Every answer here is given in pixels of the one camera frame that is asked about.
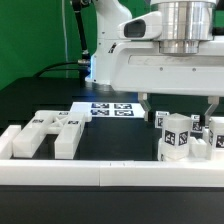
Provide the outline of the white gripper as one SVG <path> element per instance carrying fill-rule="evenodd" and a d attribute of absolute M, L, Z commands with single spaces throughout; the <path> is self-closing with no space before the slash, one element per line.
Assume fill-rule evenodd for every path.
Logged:
<path fill-rule="evenodd" d="M 205 125 L 224 96 L 224 35 L 213 34 L 212 9 L 156 9 L 118 26 L 110 81 L 139 92 L 144 120 L 147 93 L 209 96 Z"/>

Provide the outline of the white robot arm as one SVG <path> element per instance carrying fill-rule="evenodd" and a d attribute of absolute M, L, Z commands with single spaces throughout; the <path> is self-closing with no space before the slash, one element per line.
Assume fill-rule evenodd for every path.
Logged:
<path fill-rule="evenodd" d="M 224 97 L 224 34 L 214 32 L 219 0 L 151 0 L 134 18 L 118 0 L 93 0 L 97 50 L 86 82 L 116 91 L 206 96 L 209 119 Z"/>

